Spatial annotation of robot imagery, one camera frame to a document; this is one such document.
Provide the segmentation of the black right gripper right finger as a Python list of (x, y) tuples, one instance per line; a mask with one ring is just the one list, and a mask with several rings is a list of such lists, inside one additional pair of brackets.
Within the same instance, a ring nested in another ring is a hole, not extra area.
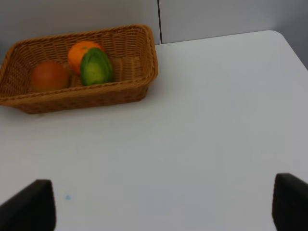
[(308, 184), (290, 173), (275, 177), (272, 218), (278, 231), (308, 229)]

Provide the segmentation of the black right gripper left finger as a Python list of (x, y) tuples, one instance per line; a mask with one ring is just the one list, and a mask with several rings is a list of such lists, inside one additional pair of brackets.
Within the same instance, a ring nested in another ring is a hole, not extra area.
[(53, 231), (56, 205), (51, 180), (35, 180), (0, 205), (2, 231)]

